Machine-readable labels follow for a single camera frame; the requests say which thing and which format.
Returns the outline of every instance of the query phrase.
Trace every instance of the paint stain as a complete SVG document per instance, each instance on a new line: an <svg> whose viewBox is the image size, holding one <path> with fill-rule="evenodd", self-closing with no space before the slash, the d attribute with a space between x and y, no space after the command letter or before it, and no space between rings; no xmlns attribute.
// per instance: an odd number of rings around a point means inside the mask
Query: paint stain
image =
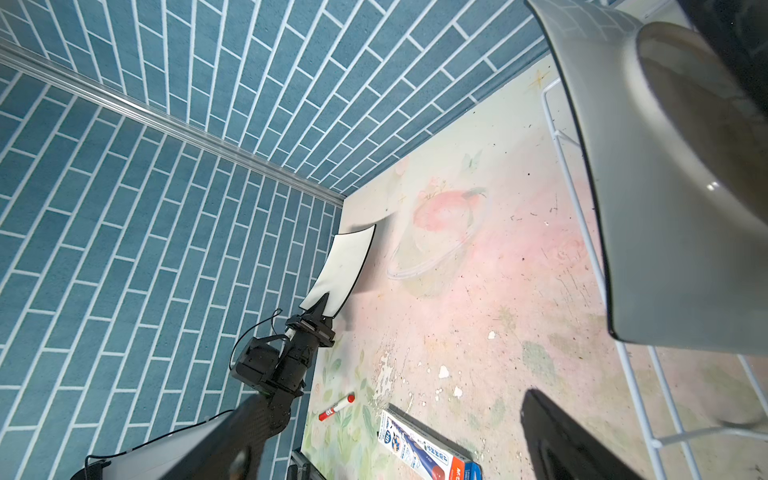
<svg viewBox="0 0 768 480"><path fill-rule="evenodd" d="M523 364L531 370L531 373L549 385L554 385L558 374L554 370L554 362L547 350L538 343L523 342Z"/></svg>
<svg viewBox="0 0 768 480"><path fill-rule="evenodd" d="M515 318L515 315L509 311L509 308L506 306L503 306L498 309L498 313L496 314L496 318L494 318L497 322L501 322L503 330L506 333L515 333L515 325L517 324L517 319Z"/></svg>

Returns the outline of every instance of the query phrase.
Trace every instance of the black object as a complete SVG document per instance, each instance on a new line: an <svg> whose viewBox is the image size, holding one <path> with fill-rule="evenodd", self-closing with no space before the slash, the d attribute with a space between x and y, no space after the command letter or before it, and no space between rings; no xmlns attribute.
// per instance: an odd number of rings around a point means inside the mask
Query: black object
<svg viewBox="0 0 768 480"><path fill-rule="evenodd" d="M525 393L520 420L538 480L641 480L539 390Z"/></svg>
<svg viewBox="0 0 768 480"><path fill-rule="evenodd" d="M741 88L768 117L768 2L678 1Z"/></svg>

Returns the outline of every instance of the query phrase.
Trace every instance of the painted wall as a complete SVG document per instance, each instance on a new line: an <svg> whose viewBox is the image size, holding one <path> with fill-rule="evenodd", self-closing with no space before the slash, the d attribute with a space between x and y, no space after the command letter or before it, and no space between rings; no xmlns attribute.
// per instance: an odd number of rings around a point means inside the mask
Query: painted wall
<svg viewBox="0 0 768 480"><path fill-rule="evenodd" d="M522 0L8 0L0 36L351 194L547 50Z"/></svg>
<svg viewBox="0 0 768 480"><path fill-rule="evenodd" d="M69 479L233 408L235 339L295 310L340 213L0 65L0 476Z"/></svg>

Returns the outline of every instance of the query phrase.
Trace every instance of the white metal shelf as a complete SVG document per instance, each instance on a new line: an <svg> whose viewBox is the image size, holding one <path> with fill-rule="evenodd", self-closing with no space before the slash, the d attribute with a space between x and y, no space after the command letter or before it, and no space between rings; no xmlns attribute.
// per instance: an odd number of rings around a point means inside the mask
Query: white metal shelf
<svg viewBox="0 0 768 480"><path fill-rule="evenodd" d="M584 211L581 209L581 204L579 202L578 195L576 194L576 188L574 186L573 178L571 177L571 172L569 171L568 164L565 161L565 155L561 142L565 141L574 147L577 147L580 152L581 145L576 140L567 136L565 133L555 127L554 120L552 119L552 113L549 108L549 103L547 101L547 93L558 86L560 83L561 80L558 78L557 80L547 85L547 87L541 93L541 105L544 108L544 115L547 120L547 126L549 128L549 134L551 136L552 143L554 144L554 151L558 156L560 167L563 170L563 177L565 178L565 183L568 187L568 193L576 210L576 218L578 220L579 230L581 230L581 236L583 237L584 244L587 247L592 271L594 272L594 277L598 282L600 296L603 300L603 304L607 305L603 270L600 267L598 254L592 242L591 235L589 234L587 221L584 218ZM741 428L738 425L719 425L707 427L704 429L686 431L682 421L680 420L680 415L677 412L677 407L675 406L674 398L672 396L669 383L667 382L667 377L664 375L664 369L661 366L658 352L654 346L648 346L647 348L648 353L650 354L651 363L653 364L654 370L656 371L656 375L661 387L661 392L664 396L664 401L667 404L667 409L669 410L670 416L672 417L672 423L676 432L675 435L664 437L654 436L653 429L650 426L648 413L645 409L645 404L643 403L640 387L637 384L637 378L635 377L634 370L632 369L630 357L627 352L627 346L623 342L619 341L615 341L615 345L619 355L619 360L621 361L621 367L624 370L624 376L627 378L630 395L634 404L635 412L637 413L637 420L640 423L643 440L645 441L645 446L648 450L648 455L650 456L650 463L653 466L654 474L658 480L665 480L667 478L667 473L664 471L664 465L660 456L660 450L664 447L680 444L680 447L683 449L683 455L685 456L686 463L688 464L691 477L694 480L700 480L701 473L699 472L696 458L694 457L694 453L691 450L690 444L688 442L689 440L705 435L721 434L745 436L768 442L768 434ZM737 357L741 363L741 366L744 368L744 372L746 373L746 376L749 379L758 400L760 401L760 405L763 407L763 411L765 412L766 416L768 416L768 399L766 399L766 394L763 391L763 388L757 381L757 377L755 377L755 374L746 358L743 355L737 355Z"/></svg>

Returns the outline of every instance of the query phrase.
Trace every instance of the blue tile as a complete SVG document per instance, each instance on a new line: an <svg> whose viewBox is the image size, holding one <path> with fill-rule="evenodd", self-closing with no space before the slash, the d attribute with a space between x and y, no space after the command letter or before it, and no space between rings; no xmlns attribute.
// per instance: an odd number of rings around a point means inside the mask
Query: blue tile
<svg viewBox="0 0 768 480"><path fill-rule="evenodd" d="M392 113L392 111L394 111L412 92L413 89L404 81L399 81L392 90L379 101L376 107L371 110L371 118L377 121L383 121L384 118Z"/></svg>
<svg viewBox="0 0 768 480"><path fill-rule="evenodd" d="M199 250L189 250L187 252L187 259L184 261L184 267L179 274L174 297L182 299L190 299L192 297L195 280L200 272L200 267L203 265L204 257L205 253Z"/></svg>
<svg viewBox="0 0 768 480"><path fill-rule="evenodd" d="M458 50L464 43L464 37L453 27L450 27L440 39L416 62L408 71L406 78L416 87L421 85L429 75L440 68L440 65Z"/></svg>
<svg viewBox="0 0 768 480"><path fill-rule="evenodd" d="M371 80L370 86L379 93L384 93L390 85L395 83L400 74L411 65L411 62L414 61L417 56L419 56L419 50L413 43L406 39L406 41L395 50L392 57L387 60L382 69L379 70L379 73L377 73L373 80Z"/></svg>
<svg viewBox="0 0 768 480"><path fill-rule="evenodd" d="M88 320L85 323L67 366L67 371L64 378L61 379L63 386L85 386L91 370L96 364L96 355L108 327L109 323L101 320Z"/></svg>
<svg viewBox="0 0 768 480"><path fill-rule="evenodd" d="M354 98L355 94L360 91L360 88L362 88L379 66L379 63L380 62L376 57L367 51L364 51L352 66L352 69L349 71L336 92L347 100Z"/></svg>
<svg viewBox="0 0 768 480"><path fill-rule="evenodd" d="M24 129L16 137L13 147L30 154L37 154L62 113L64 113L64 107L61 105L47 100L40 102L35 113L32 114Z"/></svg>
<svg viewBox="0 0 768 480"><path fill-rule="evenodd" d="M93 57L76 48L70 48L70 55L74 61L74 68L77 73L98 81L98 73L96 72Z"/></svg>
<svg viewBox="0 0 768 480"><path fill-rule="evenodd" d="M259 187L251 184L246 185L243 199L240 202L240 209L237 211L238 223L250 225L250 218L253 216L253 208L256 205L258 195Z"/></svg>
<svg viewBox="0 0 768 480"><path fill-rule="evenodd" d="M203 266L203 275L216 276L221 265L221 258L224 250L227 248L227 239L232 229L237 203L232 200L225 200L221 208L221 215L216 225L214 237L208 247L208 255Z"/></svg>
<svg viewBox="0 0 768 480"><path fill-rule="evenodd" d="M219 273L219 280L216 282L216 290L214 290L214 298L211 300L212 305L226 306L229 303L230 294L232 293L232 284L234 282L235 274L237 273L237 260L225 258L221 266L221 272Z"/></svg>
<svg viewBox="0 0 768 480"><path fill-rule="evenodd" d="M411 37L426 47L454 19L467 0L438 0L411 32Z"/></svg>
<svg viewBox="0 0 768 480"><path fill-rule="evenodd" d="M193 363L187 388L179 408L178 422L194 422L197 419L197 407L205 388L205 377L209 366L204 363Z"/></svg>
<svg viewBox="0 0 768 480"><path fill-rule="evenodd" d="M483 29L482 33L477 35L448 62L445 70L454 78L458 78L530 14L531 11L523 3L512 2Z"/></svg>
<svg viewBox="0 0 768 480"><path fill-rule="evenodd" d="M41 353L13 414L11 426L38 424L66 357L66 353Z"/></svg>
<svg viewBox="0 0 768 480"><path fill-rule="evenodd" d="M181 121L187 121L187 102L176 97L169 97L170 115Z"/></svg>
<svg viewBox="0 0 768 480"><path fill-rule="evenodd" d="M101 423L101 433L94 444L94 452L112 453L117 451L120 436L114 433L121 431L128 420L135 395L135 393L120 392L112 396L107 415Z"/></svg>
<svg viewBox="0 0 768 480"><path fill-rule="evenodd" d="M51 315L27 313L0 366L2 385L21 385L51 324Z"/></svg>
<svg viewBox="0 0 768 480"><path fill-rule="evenodd" d="M163 394L160 400L160 406L157 407L157 414L155 416L154 424L152 425L152 431L149 434L150 439L154 439L171 431L180 397L181 395L178 393Z"/></svg>
<svg viewBox="0 0 768 480"><path fill-rule="evenodd" d="M67 301L56 319L56 324L45 346L59 349L68 349L72 346L95 291L96 288L90 285L72 285Z"/></svg>
<svg viewBox="0 0 768 480"><path fill-rule="evenodd" d="M82 252L61 247L45 274L31 307L38 310L56 310L74 275Z"/></svg>
<svg viewBox="0 0 768 480"><path fill-rule="evenodd" d="M401 158L406 156L407 154L412 152L414 149L416 149L416 147L423 144L429 137L431 137L429 132L427 131L421 132L420 134L416 135L413 139L411 139L408 143L403 145L399 150L397 150L395 155Z"/></svg>
<svg viewBox="0 0 768 480"><path fill-rule="evenodd" d="M159 325L163 318L165 306L168 304L170 289L174 286L176 273L167 270L159 270L157 279L152 286L152 293L144 308L144 314L141 316L141 323L144 325Z"/></svg>
<svg viewBox="0 0 768 480"><path fill-rule="evenodd" d="M85 140L80 146L80 150L78 150L77 155L74 156L72 167L92 172L96 168L104 151L106 151L113 133L114 127L98 121L94 122L93 126L88 131L88 135L86 135Z"/></svg>
<svg viewBox="0 0 768 480"><path fill-rule="evenodd" d="M73 95L68 91L63 91L60 88L51 86L48 87L48 91L45 93L45 96L52 100L60 101L62 104L68 104Z"/></svg>
<svg viewBox="0 0 768 480"><path fill-rule="evenodd" d="M16 263L17 270L41 273L48 258L56 248L61 233L69 220L68 215L46 211L35 228L32 238L24 248L22 257Z"/></svg>
<svg viewBox="0 0 768 480"><path fill-rule="evenodd" d="M306 131L306 133L304 134L304 137L301 139L301 145L306 147L305 150L308 150L314 147L315 145L317 145L317 142L319 142L320 138L322 137L323 137L322 131L317 130L314 127L311 127Z"/></svg>
<svg viewBox="0 0 768 480"><path fill-rule="evenodd" d="M200 279L197 282L190 311L187 314L187 321L184 323L185 329L197 330L203 324L203 318L208 307L210 294L214 289L213 280Z"/></svg>
<svg viewBox="0 0 768 480"><path fill-rule="evenodd" d="M157 70L148 63L144 64L144 71L147 72L147 92L150 100L165 106L165 73L161 70Z"/></svg>
<svg viewBox="0 0 768 480"><path fill-rule="evenodd" d="M135 389L139 386L141 373L147 364L147 358L152 349L156 333L156 329L148 329L141 326L136 328L134 341L125 359L125 365L123 365L123 371L120 374L117 388Z"/></svg>
<svg viewBox="0 0 768 480"><path fill-rule="evenodd" d="M289 150L293 145L295 145L301 138L303 132L309 126L316 113L317 108L308 103L304 103L299 109L298 113L293 116L293 121L291 122L288 130L283 135L282 141L280 142L280 148Z"/></svg>
<svg viewBox="0 0 768 480"><path fill-rule="evenodd" d="M19 45L28 50L32 50L38 55L45 55L43 48L40 46L38 39L35 37L35 33L32 31L32 27L29 26L29 23L23 22L22 20L11 15L6 15L5 17Z"/></svg>
<svg viewBox="0 0 768 480"><path fill-rule="evenodd" d="M9 151L0 162L0 194L13 196L34 158Z"/></svg>
<svg viewBox="0 0 768 480"><path fill-rule="evenodd" d="M256 264L257 255L261 251L261 240L266 226L267 214L257 211L253 216L253 225L248 232L248 241L246 243L243 259L240 262L240 272L237 274L238 283L250 283L253 275L253 266Z"/></svg>
<svg viewBox="0 0 768 480"><path fill-rule="evenodd" d="M411 98L400 107L407 115L411 117L427 105L432 99L438 96L451 84L451 80L442 72L437 72L430 78Z"/></svg>
<svg viewBox="0 0 768 480"><path fill-rule="evenodd" d="M37 78L22 75L0 104L5 113L24 117L43 91L45 84Z"/></svg>
<svg viewBox="0 0 768 480"><path fill-rule="evenodd" d="M99 221L101 212L107 206L114 186L123 171L125 160L108 154L99 167L96 176L85 194L78 213L74 217L65 243L76 247L86 247Z"/></svg>
<svg viewBox="0 0 768 480"><path fill-rule="evenodd" d="M347 106L347 103L337 96L332 96L326 106L320 112L315 120L315 127L322 131L327 130L331 124L341 115L341 112Z"/></svg>
<svg viewBox="0 0 768 480"><path fill-rule="evenodd" d="M141 252L141 257L136 265L134 275L131 277L129 288L134 290L150 289L152 279L157 271L157 265L160 262L160 258L163 256L164 248L165 240L160 240L154 237L147 238L147 243L144 245L144 250Z"/></svg>
<svg viewBox="0 0 768 480"><path fill-rule="evenodd" d="M101 412L107 405L109 392L112 389L114 380L118 376L118 370L122 363L119 356L101 356L96 366L91 384L85 393L83 405L77 417L78 423L99 423Z"/></svg>
<svg viewBox="0 0 768 480"><path fill-rule="evenodd" d="M152 225L152 234L168 238L170 236L170 231L174 226L178 211L178 205L164 201L161 204L160 210L157 212L157 217Z"/></svg>
<svg viewBox="0 0 768 480"><path fill-rule="evenodd" d="M219 53L214 97L210 103L210 113L212 115L216 115L219 118L227 118L239 69L240 60L225 51Z"/></svg>
<svg viewBox="0 0 768 480"><path fill-rule="evenodd" d="M433 124L429 125L427 130L429 133L436 134L474 106L475 102L471 98L465 98L464 100L460 101L454 108L445 112L442 117L438 118Z"/></svg>
<svg viewBox="0 0 768 480"><path fill-rule="evenodd" d="M149 423L152 420L154 407L157 399L160 397L160 390L163 388L165 372L168 370L166 360L152 360L147 368L147 375L141 383L141 391L136 400L131 423Z"/></svg>
<svg viewBox="0 0 768 480"><path fill-rule="evenodd" d="M349 67L382 17L371 3L363 2L331 56L342 66Z"/></svg>
<svg viewBox="0 0 768 480"><path fill-rule="evenodd" d="M20 122L18 120L8 117L0 117L0 148L5 148L5 145L8 144L8 140L11 139L19 125Z"/></svg>
<svg viewBox="0 0 768 480"><path fill-rule="evenodd" d="M181 390L184 387L184 380L187 378L187 369L189 369L192 362L192 355L194 354L194 347L196 343L196 333L181 334L178 348L176 348L176 356L174 357L173 365L170 367L170 372L168 373L168 378L165 382L166 389ZM157 412L156 416L156 419L159 418L160 411Z"/></svg>
<svg viewBox="0 0 768 480"><path fill-rule="evenodd" d="M299 67L306 73L314 76L323 64L328 50L339 35L341 28L333 20L321 15L317 22L314 33L309 40L304 53L299 60Z"/></svg>
<svg viewBox="0 0 768 480"><path fill-rule="evenodd" d="M192 0L167 0L168 10L192 22Z"/></svg>
<svg viewBox="0 0 768 480"><path fill-rule="evenodd" d="M466 12L458 18L457 23L466 32L472 35L495 14L505 3L505 0L485 0L484 2L475 2Z"/></svg>
<svg viewBox="0 0 768 480"><path fill-rule="evenodd" d="M144 192L141 193L134 213L131 215L131 221L125 229L123 240L118 247L118 255L128 258L136 258L138 255L141 241L149 230L167 180L166 174L155 170L150 173Z"/></svg>
<svg viewBox="0 0 768 480"><path fill-rule="evenodd" d="M210 64L216 62L221 15L202 3L197 4L195 18L194 54Z"/></svg>
<svg viewBox="0 0 768 480"><path fill-rule="evenodd" d="M282 108L276 108L274 115L272 115L272 121L270 122L270 129L274 130L275 132L282 133L285 130L285 127L288 125L288 122L290 121L290 117L291 115L287 111L283 110ZM274 132L269 132L269 131L266 132L264 136L261 138L262 144L267 142L266 137L268 134L274 134ZM267 152L272 150L272 148L262 149L261 146L259 149L265 150Z"/></svg>
<svg viewBox="0 0 768 480"><path fill-rule="evenodd" d="M243 54L244 42L248 39L248 28L253 17L253 2L232 0L227 7L227 20L221 44L236 55Z"/></svg>
<svg viewBox="0 0 768 480"><path fill-rule="evenodd" d="M181 98L187 98L189 88L190 28L166 15L168 44L168 88Z"/></svg>
<svg viewBox="0 0 768 480"><path fill-rule="evenodd" d="M183 142L177 138L165 137L165 142L163 142L163 147L160 149L160 153L157 154L154 167L170 173L174 169L176 159L179 158L182 143Z"/></svg>
<svg viewBox="0 0 768 480"><path fill-rule="evenodd" d="M355 0L330 0L326 5L326 10L336 20L344 23L355 8L355 3Z"/></svg>
<svg viewBox="0 0 768 480"><path fill-rule="evenodd" d="M126 260L112 260L112 265L104 279L104 284L101 286L91 315L105 318L111 318L114 315L133 266L133 262Z"/></svg>
<svg viewBox="0 0 768 480"><path fill-rule="evenodd" d="M310 86L311 81L311 78L300 71L294 71L290 83L286 87L283 97L280 99L280 107L283 107L288 111L295 111L296 107L299 106L299 102L301 102L301 98L304 96L304 92L306 92L306 89Z"/></svg>
<svg viewBox="0 0 768 480"><path fill-rule="evenodd" d="M130 0L107 0L114 41L120 56L120 66L130 73L141 76L136 25Z"/></svg>
<svg viewBox="0 0 768 480"><path fill-rule="evenodd" d="M208 129L206 131L214 137L222 138L224 136L224 122L215 117L208 118Z"/></svg>
<svg viewBox="0 0 768 480"><path fill-rule="evenodd" d="M240 199L247 175L248 170L245 167L241 167L240 165L235 167L235 171L232 173L232 180L230 180L230 188L227 190L228 197L238 200Z"/></svg>
<svg viewBox="0 0 768 480"><path fill-rule="evenodd" d="M347 125L354 125L357 121L365 115L368 110L379 100L379 96L371 91L369 88L360 92L358 98L352 102L341 117L341 121Z"/></svg>
<svg viewBox="0 0 768 480"><path fill-rule="evenodd" d="M163 5L161 0L137 0L136 10L141 24L155 30L157 33L163 32Z"/></svg>
<svg viewBox="0 0 768 480"><path fill-rule="evenodd" d="M176 340L181 332L181 325L184 323L184 317L187 315L187 304L183 302L171 301L168 311L165 314L163 327L160 336L157 338L157 345L152 352L153 356L171 357L176 348Z"/></svg>
<svg viewBox="0 0 768 480"><path fill-rule="evenodd" d="M107 210L107 214L104 216L104 221L121 226L125 225L137 195L133 190L118 187L109 210Z"/></svg>
<svg viewBox="0 0 768 480"><path fill-rule="evenodd" d="M206 215L201 215L197 220L197 227L192 237L191 245L198 248L206 248L208 246L208 240L210 235L214 231L215 220Z"/></svg>
<svg viewBox="0 0 768 480"><path fill-rule="evenodd" d="M484 62L479 63L468 74L453 84L447 92L440 95L435 103L443 110L448 110L455 103L462 100L469 94L474 88L480 85L481 82L490 78L493 75L491 68Z"/></svg>
<svg viewBox="0 0 768 480"><path fill-rule="evenodd" d="M412 118L405 127L397 132L397 134L400 138L408 140L417 135L427 125L431 124L439 115L440 111L430 104L427 108L422 110L422 113Z"/></svg>
<svg viewBox="0 0 768 480"><path fill-rule="evenodd" d="M322 3L321 0L297 0L293 3L290 15L288 15L288 25L294 27L301 35L306 36Z"/></svg>
<svg viewBox="0 0 768 480"><path fill-rule="evenodd" d="M47 478L51 470L51 451L59 449L67 433L68 424L80 399L80 392L57 392L51 408L40 428L40 435L28 457L22 478Z"/></svg>
<svg viewBox="0 0 768 480"><path fill-rule="evenodd" d="M273 46L277 33L280 30L280 24L283 22L283 15L287 6L287 0L264 2L259 7L259 15L253 27L253 36L270 47Z"/></svg>
<svg viewBox="0 0 768 480"><path fill-rule="evenodd" d="M214 81L214 70L197 58L192 66L192 86L210 93L210 86Z"/></svg>
<svg viewBox="0 0 768 480"><path fill-rule="evenodd" d="M165 48L163 46L163 38L158 37L156 34L150 30L147 30L146 28L139 28L139 32L141 33L141 50L144 53L144 60L151 63L153 66L164 70L165 60L163 59L163 53ZM150 81L151 80L147 74L148 87L150 87Z"/></svg>
<svg viewBox="0 0 768 480"><path fill-rule="evenodd" d="M247 132L254 137L261 137L261 133L269 120L272 109L277 103L277 97L282 88L269 78L264 80L264 85L253 109L253 116L248 124Z"/></svg>
<svg viewBox="0 0 768 480"><path fill-rule="evenodd" d="M74 8L72 0L60 0L59 2L52 2L54 15L58 20L58 26L61 28L61 33L64 34L64 38L77 45L80 48L88 49L88 44L85 42L85 35L80 28L80 19L78 13ZM70 48L70 51L77 50L76 48Z"/></svg>
<svg viewBox="0 0 768 480"><path fill-rule="evenodd" d="M192 90L190 99L190 119L204 125L208 118L208 95Z"/></svg>
<svg viewBox="0 0 768 480"><path fill-rule="evenodd" d="M227 309L227 319L224 321L222 327L222 333L229 333L231 335L238 334L238 327L240 321L243 318L243 309L245 308L245 301L248 297L248 288L245 286L235 286L232 292L232 300L229 303Z"/></svg>
<svg viewBox="0 0 768 480"><path fill-rule="evenodd" d="M177 202L181 202L184 199L184 195L187 192L187 185L190 183L194 168L194 160L189 157L179 157L176 171L174 172L174 176L170 180L170 185L168 185L168 189L165 192L166 198L175 200Z"/></svg>
<svg viewBox="0 0 768 480"><path fill-rule="evenodd" d="M114 136L109 151L113 154L122 155L123 157L130 156L143 129L144 125L133 121L130 118L126 118L123 121L120 130L118 130L118 134Z"/></svg>
<svg viewBox="0 0 768 480"><path fill-rule="evenodd" d="M98 107L90 101L78 98L58 128L59 133L80 138L91 123Z"/></svg>
<svg viewBox="0 0 768 480"><path fill-rule="evenodd" d="M147 296L143 293L125 294L118 317L112 325L112 332L104 346L105 352L125 353L146 298Z"/></svg>
<svg viewBox="0 0 768 480"><path fill-rule="evenodd" d="M27 447L33 431L8 432L0 442L0 464L8 475L15 475L22 459L27 454Z"/></svg>

